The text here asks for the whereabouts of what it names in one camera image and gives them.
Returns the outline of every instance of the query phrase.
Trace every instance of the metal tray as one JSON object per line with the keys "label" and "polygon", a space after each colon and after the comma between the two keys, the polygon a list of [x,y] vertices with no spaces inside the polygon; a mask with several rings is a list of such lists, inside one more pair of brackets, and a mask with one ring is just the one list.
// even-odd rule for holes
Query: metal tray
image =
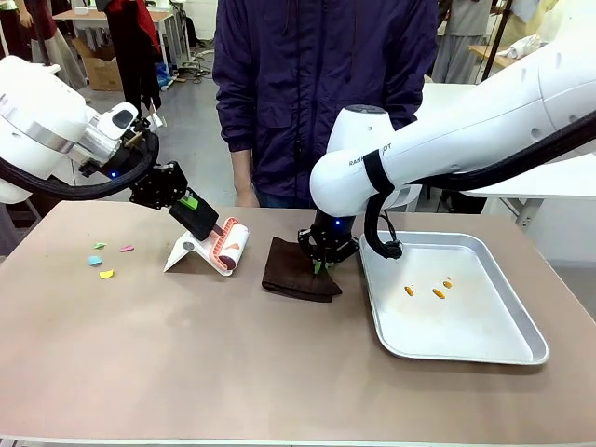
{"label": "metal tray", "polygon": [[[390,240],[388,232],[379,232],[379,237]],[[388,351],[410,359],[516,365],[547,361],[544,337],[482,241],[422,232],[398,232],[398,239],[403,256],[392,260],[360,238],[374,325]],[[447,289],[443,281],[453,286]]]}

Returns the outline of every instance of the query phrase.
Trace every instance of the hand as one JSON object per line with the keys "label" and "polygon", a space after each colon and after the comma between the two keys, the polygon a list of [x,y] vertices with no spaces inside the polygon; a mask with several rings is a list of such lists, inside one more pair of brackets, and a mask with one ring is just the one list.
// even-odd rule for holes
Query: hand
{"label": "hand", "polygon": [[24,28],[30,28],[31,25],[33,25],[33,23],[34,23],[34,19],[33,19],[33,17],[31,17],[31,14],[29,14],[29,11],[22,11],[19,14],[19,19],[20,19],[20,24]]}
{"label": "hand", "polygon": [[243,208],[259,208],[259,200],[252,188],[236,190],[236,206]]}

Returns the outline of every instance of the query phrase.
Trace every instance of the brown tabletop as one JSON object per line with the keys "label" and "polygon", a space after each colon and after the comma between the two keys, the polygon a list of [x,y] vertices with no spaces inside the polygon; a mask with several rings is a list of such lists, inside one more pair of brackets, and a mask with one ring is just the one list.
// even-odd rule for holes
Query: brown tabletop
{"label": "brown tabletop", "polygon": [[[167,11],[149,11],[151,19],[154,23],[158,23],[162,20],[167,19],[171,16],[171,12]],[[53,17],[54,20],[107,20],[105,14],[98,11],[97,9],[90,9],[88,14],[76,14],[73,10],[64,11],[60,14],[56,14]]]}
{"label": "brown tabletop", "polygon": [[[251,230],[235,274],[164,274],[183,229],[128,203],[61,203],[0,265],[0,434],[93,440],[596,440],[596,325],[513,223],[396,214],[482,239],[544,334],[542,368],[398,359],[376,341],[356,256],[332,304],[261,288],[273,235],[308,210],[221,210]],[[95,251],[95,242],[107,247]],[[135,250],[120,253],[121,246]],[[87,266],[103,258],[115,276]]]}
{"label": "brown tabletop", "polygon": [[[491,55],[492,48],[493,47],[486,45],[470,45],[468,47],[472,53],[481,57],[482,59],[488,59],[488,57]],[[498,50],[502,51],[504,49],[507,49],[507,47],[499,47]],[[519,59],[506,58],[505,56],[494,56],[494,65],[501,68],[507,68],[518,60]]]}

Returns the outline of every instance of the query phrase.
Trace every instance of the navy blue jacket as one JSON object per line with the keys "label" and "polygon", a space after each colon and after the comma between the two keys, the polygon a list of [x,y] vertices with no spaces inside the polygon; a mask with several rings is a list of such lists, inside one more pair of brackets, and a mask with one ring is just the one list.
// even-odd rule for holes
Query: navy blue jacket
{"label": "navy blue jacket", "polygon": [[213,79],[230,151],[252,150],[262,192],[309,199],[340,110],[415,120],[434,61],[437,0],[219,0]]}

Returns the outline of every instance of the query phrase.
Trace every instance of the yellow paper scrap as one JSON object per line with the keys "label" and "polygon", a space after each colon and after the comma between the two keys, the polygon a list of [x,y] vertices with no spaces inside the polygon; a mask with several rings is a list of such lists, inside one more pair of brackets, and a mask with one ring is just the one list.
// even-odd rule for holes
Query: yellow paper scrap
{"label": "yellow paper scrap", "polygon": [[111,278],[114,275],[114,270],[106,270],[105,272],[100,272],[101,279]]}

